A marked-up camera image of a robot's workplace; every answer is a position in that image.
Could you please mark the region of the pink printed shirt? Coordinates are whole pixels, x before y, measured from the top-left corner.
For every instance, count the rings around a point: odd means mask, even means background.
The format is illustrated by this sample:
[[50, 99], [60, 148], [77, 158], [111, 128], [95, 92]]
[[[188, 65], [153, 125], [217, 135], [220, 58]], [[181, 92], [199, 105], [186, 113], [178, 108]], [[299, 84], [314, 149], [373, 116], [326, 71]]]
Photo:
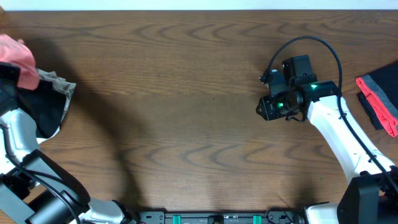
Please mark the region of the pink printed shirt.
[[22, 39], [14, 40], [1, 34], [1, 61], [20, 68], [17, 82], [19, 88], [35, 90], [38, 87], [40, 78], [36, 71], [35, 58]]

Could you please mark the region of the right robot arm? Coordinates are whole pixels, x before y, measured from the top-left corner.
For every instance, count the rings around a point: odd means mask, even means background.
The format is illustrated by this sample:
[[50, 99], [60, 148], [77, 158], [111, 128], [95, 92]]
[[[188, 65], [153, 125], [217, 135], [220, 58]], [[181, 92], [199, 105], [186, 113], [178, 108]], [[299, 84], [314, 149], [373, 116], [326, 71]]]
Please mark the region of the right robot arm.
[[397, 166], [371, 142], [350, 113], [337, 85], [318, 81], [306, 55], [266, 70], [260, 81], [270, 93], [259, 100], [257, 114], [266, 121], [284, 118], [316, 127], [343, 169], [348, 188], [339, 203], [306, 206], [296, 223], [397, 223]]

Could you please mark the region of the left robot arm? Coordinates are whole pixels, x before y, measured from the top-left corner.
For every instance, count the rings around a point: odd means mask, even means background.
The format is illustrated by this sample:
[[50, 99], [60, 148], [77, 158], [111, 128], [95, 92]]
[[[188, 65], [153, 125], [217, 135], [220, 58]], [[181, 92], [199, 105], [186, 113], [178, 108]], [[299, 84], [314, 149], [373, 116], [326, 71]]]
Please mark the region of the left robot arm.
[[40, 150], [60, 130], [71, 94], [49, 78], [18, 87], [21, 76], [1, 63], [1, 210], [16, 223], [139, 223], [123, 204], [90, 197]]

